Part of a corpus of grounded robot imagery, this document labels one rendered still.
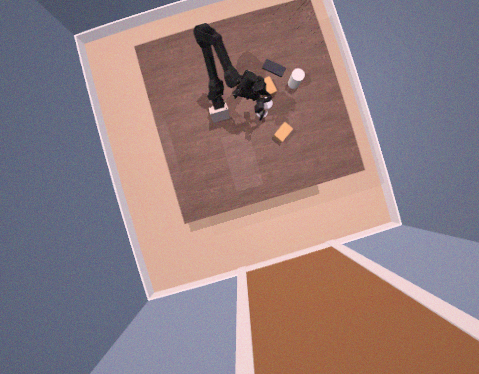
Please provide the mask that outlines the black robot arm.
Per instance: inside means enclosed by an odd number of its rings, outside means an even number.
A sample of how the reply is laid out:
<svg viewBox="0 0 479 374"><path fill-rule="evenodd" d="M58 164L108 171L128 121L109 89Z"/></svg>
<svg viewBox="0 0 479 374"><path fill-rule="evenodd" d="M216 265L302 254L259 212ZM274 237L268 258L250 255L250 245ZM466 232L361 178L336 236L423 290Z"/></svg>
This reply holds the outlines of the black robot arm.
<svg viewBox="0 0 479 374"><path fill-rule="evenodd" d="M213 55L212 46L216 50L218 60L224 71L224 80L228 87L233 88L236 85L236 89L232 92L234 98L237 96L247 98L252 86L252 92L255 95L266 92L267 83L263 77L258 77L255 73L245 70L243 76L239 75L238 71L233 67L227 51L222 42L222 36L217 31L210 27L207 23L203 23L195 26L194 37L198 45L201 47L209 74L208 83L208 100L212 101L214 111L225 108L224 101L221 95L223 95L224 85L223 81L220 81L215 67L215 59Z"/></svg>

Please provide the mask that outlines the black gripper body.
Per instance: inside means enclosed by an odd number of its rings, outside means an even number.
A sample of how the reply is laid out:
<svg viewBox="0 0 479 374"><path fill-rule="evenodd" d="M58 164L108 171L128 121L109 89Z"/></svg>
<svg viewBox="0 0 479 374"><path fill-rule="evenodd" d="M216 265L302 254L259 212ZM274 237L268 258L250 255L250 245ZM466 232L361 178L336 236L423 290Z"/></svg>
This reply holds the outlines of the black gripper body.
<svg viewBox="0 0 479 374"><path fill-rule="evenodd" d="M258 82L258 77L262 77L262 76L257 76L257 81L256 82ZM263 103L264 101L263 101L263 98L260 97L260 95L258 95L258 96L255 95L252 92L252 89L254 89L254 86L251 87L249 95L246 98L246 100L248 100L248 99L253 99L253 101L256 100L257 104L254 106L255 107L255 113L259 114L265 109L264 103Z"/></svg>

